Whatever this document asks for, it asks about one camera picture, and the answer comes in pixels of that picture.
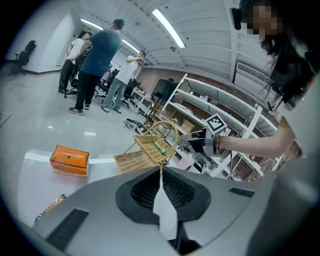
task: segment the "black monitor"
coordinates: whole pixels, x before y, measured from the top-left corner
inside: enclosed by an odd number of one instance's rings
[[[178,83],[172,80],[159,79],[156,84],[152,96],[156,96],[164,102],[168,101],[171,94],[176,89]]]

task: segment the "white shirt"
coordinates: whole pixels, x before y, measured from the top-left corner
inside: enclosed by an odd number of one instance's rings
[[[130,81],[132,74],[136,71],[137,67],[138,67],[137,61],[133,61],[130,63],[125,62],[121,70],[119,71],[119,73],[115,76],[115,78],[127,85]]]
[[[85,41],[83,41],[80,38],[77,38],[76,40],[72,41],[71,44],[73,45],[69,56],[66,58],[67,60],[70,60],[71,58],[75,58],[78,53],[81,50],[82,45],[84,44]]]

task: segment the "man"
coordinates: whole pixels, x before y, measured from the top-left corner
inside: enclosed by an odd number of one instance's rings
[[[101,109],[104,112],[107,112],[107,113],[109,112],[112,99],[115,93],[118,92],[113,110],[121,114],[122,111],[120,110],[120,108],[121,108],[122,96],[124,95],[126,87],[130,81],[130,78],[133,76],[134,72],[138,67],[138,62],[141,62],[145,56],[146,56],[146,52],[142,50],[139,52],[137,56],[129,56],[125,60],[124,65],[122,66],[120,72],[114,78],[114,81],[112,82],[109,88],[108,94],[106,95],[103,101],[104,104],[102,104]]]
[[[60,74],[60,80],[59,80],[59,89],[58,92],[65,94],[69,90],[67,90],[69,78],[72,75],[72,73],[75,70],[76,60],[74,59],[78,53],[80,52],[80,49],[84,42],[88,39],[89,36],[92,34],[90,32],[85,33],[83,36],[83,39],[77,38],[76,40],[72,41],[68,45],[68,50],[66,52],[66,60],[63,64],[61,74]]]
[[[81,56],[90,46],[93,47],[78,74],[76,104],[75,107],[69,108],[71,113],[82,116],[84,114],[83,108],[89,110],[96,85],[98,85],[110,61],[121,46],[119,32],[124,24],[125,22],[122,19],[116,19],[109,29],[96,33],[84,42],[76,58]]]

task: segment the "fluorescent light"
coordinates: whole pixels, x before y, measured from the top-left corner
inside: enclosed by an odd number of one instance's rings
[[[137,53],[139,53],[140,51],[138,51],[136,48],[134,48],[130,43],[128,43],[126,40],[122,39],[122,42],[124,42],[125,44],[127,44],[128,46],[130,46],[132,49],[134,49]]]
[[[95,132],[90,132],[90,131],[85,131],[85,132],[84,132],[84,135],[87,135],[87,136],[96,136],[96,133],[95,133]]]
[[[164,27],[166,28],[166,30],[168,30],[168,32],[170,33],[170,35],[173,37],[174,41],[176,42],[176,44],[180,47],[180,48],[185,48],[185,44],[184,42],[182,42],[182,40],[180,39],[180,37],[178,36],[177,32],[175,31],[175,29],[171,26],[171,24],[169,23],[169,21],[167,21],[167,19],[165,18],[165,16],[158,10],[155,9],[152,14],[162,23],[162,25],[164,25]]]
[[[87,24],[89,24],[89,25],[91,25],[91,26],[99,29],[99,30],[104,30],[104,28],[103,28],[102,26],[98,26],[98,25],[90,22],[89,20],[86,20],[86,19],[84,19],[84,18],[80,18],[80,20],[81,20],[82,22],[84,22],[84,23],[87,23]]]

